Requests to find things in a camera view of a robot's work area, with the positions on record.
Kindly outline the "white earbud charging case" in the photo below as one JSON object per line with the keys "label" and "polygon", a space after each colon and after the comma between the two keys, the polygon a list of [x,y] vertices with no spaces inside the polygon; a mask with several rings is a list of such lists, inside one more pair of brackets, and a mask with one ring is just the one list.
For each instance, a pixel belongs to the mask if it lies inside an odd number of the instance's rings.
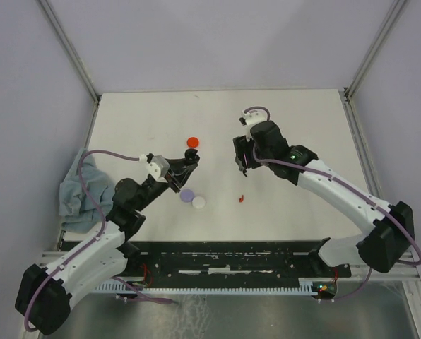
{"label": "white earbud charging case", "polygon": [[206,200],[202,196],[195,196],[191,201],[191,204],[195,209],[202,209],[206,206]]}

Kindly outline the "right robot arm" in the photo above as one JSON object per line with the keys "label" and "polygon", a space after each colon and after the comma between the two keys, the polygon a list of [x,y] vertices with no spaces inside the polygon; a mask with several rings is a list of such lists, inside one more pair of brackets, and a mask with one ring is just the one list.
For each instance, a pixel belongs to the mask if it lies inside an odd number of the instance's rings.
{"label": "right robot arm", "polygon": [[344,214],[360,234],[325,238],[309,257],[309,269],[325,276],[343,264],[365,263],[380,273],[389,272],[415,239],[412,208],[377,198],[336,174],[318,155],[303,145],[289,145],[271,120],[240,118],[244,136],[234,138],[235,162],[245,173],[266,166],[275,176],[308,190]]}

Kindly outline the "purple earbud charging case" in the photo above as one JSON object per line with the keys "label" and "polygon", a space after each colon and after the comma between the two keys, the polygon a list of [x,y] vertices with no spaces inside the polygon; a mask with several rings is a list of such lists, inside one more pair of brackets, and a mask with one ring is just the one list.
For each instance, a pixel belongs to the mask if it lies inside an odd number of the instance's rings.
{"label": "purple earbud charging case", "polygon": [[182,202],[191,203],[195,198],[195,193],[191,189],[181,190],[179,197]]}

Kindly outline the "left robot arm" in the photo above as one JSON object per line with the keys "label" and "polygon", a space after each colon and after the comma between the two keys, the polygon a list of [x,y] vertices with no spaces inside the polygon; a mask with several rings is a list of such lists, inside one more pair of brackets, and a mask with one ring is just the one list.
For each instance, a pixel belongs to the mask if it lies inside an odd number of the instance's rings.
{"label": "left robot arm", "polygon": [[192,149],[180,159],[151,153],[137,157],[146,168],[146,179],[140,184],[131,178],[117,182],[110,212],[99,213],[100,229],[57,260],[44,267],[32,264],[25,270],[15,302],[25,330],[52,334],[100,283],[121,273],[137,273],[139,250],[129,240],[146,220],[143,209],[167,190],[180,192],[199,160]]}

